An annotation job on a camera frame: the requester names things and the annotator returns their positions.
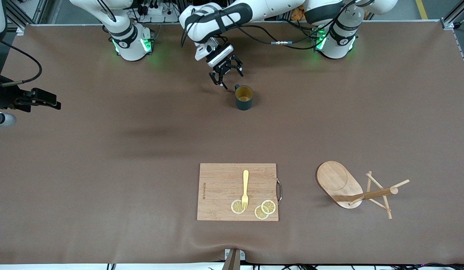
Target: table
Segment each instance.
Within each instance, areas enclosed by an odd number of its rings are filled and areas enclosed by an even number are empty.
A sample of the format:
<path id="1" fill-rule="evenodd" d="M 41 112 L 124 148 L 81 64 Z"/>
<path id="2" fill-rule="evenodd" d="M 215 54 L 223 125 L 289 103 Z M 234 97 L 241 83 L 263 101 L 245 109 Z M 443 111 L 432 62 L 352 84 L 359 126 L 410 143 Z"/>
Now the table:
<path id="1" fill-rule="evenodd" d="M 297 40 L 287 24 L 263 24 Z M 372 22 L 328 60 L 227 32 L 256 91 L 239 111 L 164 25 L 153 56 L 126 62 L 100 27 L 28 27 L 14 45 L 62 110 L 0 128 L 0 263 L 464 263 L 464 63 L 439 22 Z M 266 39 L 256 29 L 253 35 Z M 36 67 L 11 51 L 3 75 Z M 335 205 L 325 161 L 366 185 L 410 179 L 383 209 Z M 277 163 L 279 222 L 196 220 L 201 162 Z"/>

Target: wooden cutting board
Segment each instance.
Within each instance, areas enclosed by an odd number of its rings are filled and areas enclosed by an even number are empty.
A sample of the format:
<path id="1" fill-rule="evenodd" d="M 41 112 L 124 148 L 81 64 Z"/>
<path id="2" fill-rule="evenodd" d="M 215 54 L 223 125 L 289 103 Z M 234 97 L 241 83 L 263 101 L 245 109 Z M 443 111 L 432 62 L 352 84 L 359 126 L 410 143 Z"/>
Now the wooden cutting board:
<path id="1" fill-rule="evenodd" d="M 242 173 L 249 170 L 247 195 L 249 206 L 242 214 L 231 210 L 234 200 L 242 198 Z M 272 200 L 275 212 L 263 221 L 278 221 L 277 166 L 268 163 L 201 163 L 197 220 L 200 221 L 261 221 L 254 213 L 258 205 Z"/>

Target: yellow fork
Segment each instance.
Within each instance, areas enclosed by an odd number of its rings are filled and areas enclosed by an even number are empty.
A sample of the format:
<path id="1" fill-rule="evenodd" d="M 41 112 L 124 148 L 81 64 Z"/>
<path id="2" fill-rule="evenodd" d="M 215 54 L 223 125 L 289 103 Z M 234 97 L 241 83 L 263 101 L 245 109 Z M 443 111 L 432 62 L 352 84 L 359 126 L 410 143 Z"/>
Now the yellow fork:
<path id="1" fill-rule="evenodd" d="M 247 186 L 249 185 L 249 171 L 244 169 L 244 194 L 242 195 L 242 208 L 247 209 L 249 197 L 247 196 Z"/>

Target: wooden stick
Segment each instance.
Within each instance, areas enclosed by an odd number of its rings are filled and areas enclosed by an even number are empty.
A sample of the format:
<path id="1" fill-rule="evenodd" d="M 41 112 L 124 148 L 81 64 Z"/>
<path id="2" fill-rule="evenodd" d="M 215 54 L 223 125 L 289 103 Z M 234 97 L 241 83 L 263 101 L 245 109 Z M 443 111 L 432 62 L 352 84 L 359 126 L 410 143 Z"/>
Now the wooden stick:
<path id="1" fill-rule="evenodd" d="M 360 201 L 363 200 L 363 199 L 364 199 L 364 196 L 361 196 L 361 197 L 359 197 L 359 198 L 357 198 L 357 199 L 351 201 L 351 202 L 349 203 L 349 205 L 352 205 L 352 204 L 354 204 L 354 203 L 358 203 L 358 202 L 360 202 Z"/>
<path id="2" fill-rule="evenodd" d="M 369 191 L 370 191 L 370 178 L 367 178 L 367 180 L 368 180 L 368 181 L 367 181 L 367 192 L 369 192 Z"/>
<path id="3" fill-rule="evenodd" d="M 376 205 L 382 207 L 383 209 L 387 210 L 387 207 L 383 206 L 381 203 L 379 203 L 378 201 L 374 200 L 374 199 L 369 199 L 369 201 L 375 203 Z"/>
<path id="4" fill-rule="evenodd" d="M 390 188 L 386 188 L 386 189 L 381 189 L 381 190 L 376 190 L 376 191 L 369 191 L 369 192 L 365 192 L 365 193 L 362 193 L 362 194 L 357 194 L 357 195 L 350 196 L 350 200 L 354 201 L 354 200 L 357 200 L 360 197 L 364 197 L 364 200 L 368 200 L 368 199 L 378 198 L 380 196 L 394 195 L 394 194 L 397 194 L 397 193 L 398 193 L 398 188 L 396 188 L 394 186 L 391 186 Z"/>
<path id="5" fill-rule="evenodd" d="M 392 213 L 390 212 L 390 207 L 388 206 L 387 196 L 383 196 L 383 202 L 385 203 L 388 219 L 392 219 Z"/>
<path id="6" fill-rule="evenodd" d="M 383 186 L 381 186 L 381 184 L 379 184 L 379 182 L 377 182 L 377 180 L 374 179 L 374 178 L 372 177 L 371 174 L 366 173 L 365 175 L 366 175 L 370 180 L 372 180 L 372 182 L 374 182 L 374 184 L 376 184 L 380 189 L 383 189 Z"/>
<path id="7" fill-rule="evenodd" d="M 395 185 L 393 185 L 393 186 L 396 187 L 396 188 L 398 188 L 399 186 L 403 186 L 403 185 L 407 184 L 408 182 L 410 182 L 409 179 L 407 179 L 407 180 L 405 180 L 405 181 L 402 181 L 402 182 L 400 182 L 400 183 L 398 183 L 398 184 L 395 184 Z"/>

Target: dried lemon slice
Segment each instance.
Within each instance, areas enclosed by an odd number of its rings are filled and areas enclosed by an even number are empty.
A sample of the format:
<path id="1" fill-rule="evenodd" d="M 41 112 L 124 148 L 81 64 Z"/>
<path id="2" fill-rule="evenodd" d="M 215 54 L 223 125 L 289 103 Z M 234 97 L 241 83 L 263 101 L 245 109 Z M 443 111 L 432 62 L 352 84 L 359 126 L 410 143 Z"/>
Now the dried lemon slice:
<path id="1" fill-rule="evenodd" d="M 231 209 L 232 209 L 232 212 L 234 212 L 236 214 L 242 214 L 245 211 L 245 209 L 242 208 L 242 201 L 241 200 L 233 201 L 232 204 L 231 204 Z"/>
<path id="2" fill-rule="evenodd" d="M 260 208 L 262 209 L 262 212 L 267 214 L 267 215 L 272 215 L 275 212 L 275 203 L 271 200 L 265 200 L 261 204 Z"/>
<path id="3" fill-rule="evenodd" d="M 268 214 L 262 211 L 262 208 L 260 205 L 256 207 L 256 210 L 254 211 L 254 213 L 256 214 L 256 218 L 260 220 L 264 220 L 268 217 Z"/>

